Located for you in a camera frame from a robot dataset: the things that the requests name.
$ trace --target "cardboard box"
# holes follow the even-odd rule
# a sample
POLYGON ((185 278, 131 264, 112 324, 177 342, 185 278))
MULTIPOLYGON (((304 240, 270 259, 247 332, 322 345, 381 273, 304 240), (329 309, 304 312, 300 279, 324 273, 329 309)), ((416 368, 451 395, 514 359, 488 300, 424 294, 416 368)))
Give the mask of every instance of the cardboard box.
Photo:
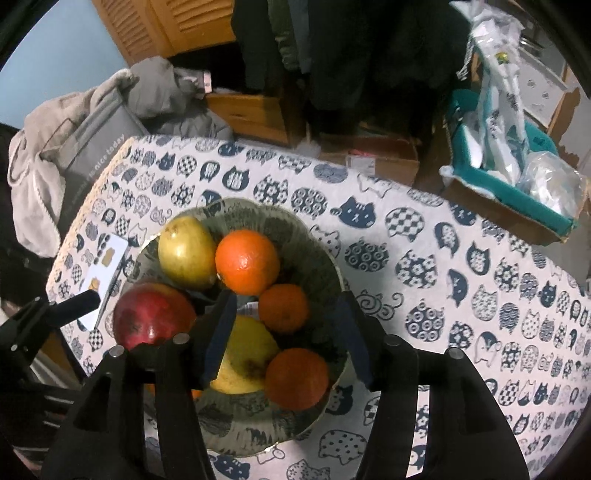
POLYGON ((321 160, 412 186, 419 169, 417 149, 404 137, 321 134, 321 160))
POLYGON ((507 205, 482 197, 458 180, 454 179, 446 186, 439 175, 439 168, 451 164, 451 145, 445 120, 443 116, 438 117, 431 147, 422 160, 415 178, 414 187, 416 189, 435 193, 450 202, 465 206, 532 245, 550 245, 554 242, 567 240, 568 235, 560 237, 548 227, 520 214, 507 205))

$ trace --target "plastic bag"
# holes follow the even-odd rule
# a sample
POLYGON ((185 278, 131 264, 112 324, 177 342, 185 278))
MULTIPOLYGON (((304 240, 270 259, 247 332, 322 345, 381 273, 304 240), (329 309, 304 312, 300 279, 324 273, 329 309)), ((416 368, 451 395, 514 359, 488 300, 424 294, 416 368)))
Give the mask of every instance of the plastic bag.
POLYGON ((587 199, 587 177, 551 152, 532 152, 517 188, 567 218, 578 218, 587 199))
POLYGON ((523 25, 482 0, 451 3, 471 22, 470 37, 484 65, 478 101, 482 168, 515 185, 529 152, 519 94, 519 37, 523 25))

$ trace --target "yellow-green fruit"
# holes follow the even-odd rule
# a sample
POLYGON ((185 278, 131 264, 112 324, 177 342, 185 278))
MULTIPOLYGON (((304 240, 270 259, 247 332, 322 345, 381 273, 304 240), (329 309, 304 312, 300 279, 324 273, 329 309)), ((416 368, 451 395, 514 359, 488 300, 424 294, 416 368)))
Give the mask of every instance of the yellow-green fruit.
POLYGON ((175 218, 166 225, 158 259, 164 274, 180 287, 207 290, 216 282, 216 244, 195 217, 175 218))
POLYGON ((209 386, 230 395, 263 390, 267 366, 278 353, 262 322, 237 315, 217 378, 209 386))

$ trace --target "tablecloth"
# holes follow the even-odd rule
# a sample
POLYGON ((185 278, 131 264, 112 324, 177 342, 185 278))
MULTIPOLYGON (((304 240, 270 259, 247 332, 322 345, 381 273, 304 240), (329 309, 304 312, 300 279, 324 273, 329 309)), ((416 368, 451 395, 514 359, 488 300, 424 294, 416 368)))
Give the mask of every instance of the tablecloth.
MULTIPOLYGON (((129 239, 98 328, 84 331, 75 322, 63 328, 88 374, 115 344, 112 309, 122 284, 138 275, 135 259, 145 239, 183 209, 222 197, 295 213, 336 258, 363 310, 388 333, 429 351, 462 348, 505 413, 531 476, 549 463, 589 395, 590 304, 574 279, 465 207, 273 148, 169 136, 126 142, 86 199, 47 284, 50 300, 71 297, 101 234, 129 239)), ((353 478, 378 398, 349 372, 310 433, 251 458, 212 453, 216 474, 353 478), (343 454, 331 443, 335 437, 357 448, 343 454)), ((409 474, 422 468, 427 422, 428 393, 422 392, 409 474)))

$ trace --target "fruit bowl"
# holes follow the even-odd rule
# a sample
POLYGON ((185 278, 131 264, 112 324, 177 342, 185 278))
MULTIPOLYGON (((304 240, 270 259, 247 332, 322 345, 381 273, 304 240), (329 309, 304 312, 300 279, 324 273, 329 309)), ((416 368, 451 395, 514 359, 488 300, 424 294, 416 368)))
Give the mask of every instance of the fruit bowl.
MULTIPOLYGON (((314 407, 303 411, 279 408, 263 391, 228 395, 211 388, 203 391, 196 403, 203 439, 208 449, 234 456, 251 456, 266 448, 302 435, 318 421, 328 404, 330 392, 345 368, 347 353, 333 341, 327 314, 345 289, 343 277, 324 246, 312 238, 307 227, 290 212, 273 206, 258 205, 245 199, 223 199, 206 207, 186 210, 178 216, 197 218, 216 243, 229 232, 249 229, 267 236, 275 245, 281 261, 277 283, 299 285, 310 304, 310 318, 294 335, 276 338, 281 349, 307 348, 321 355, 329 367, 331 388, 314 407)), ((176 286, 161 271, 158 262, 159 235, 149 239, 139 253, 134 278, 157 279, 176 286)), ((128 281, 123 292, 133 285, 128 281)), ((188 292, 197 301, 215 301, 214 287, 205 294, 188 292)), ((239 308, 252 300, 239 297, 239 308)))

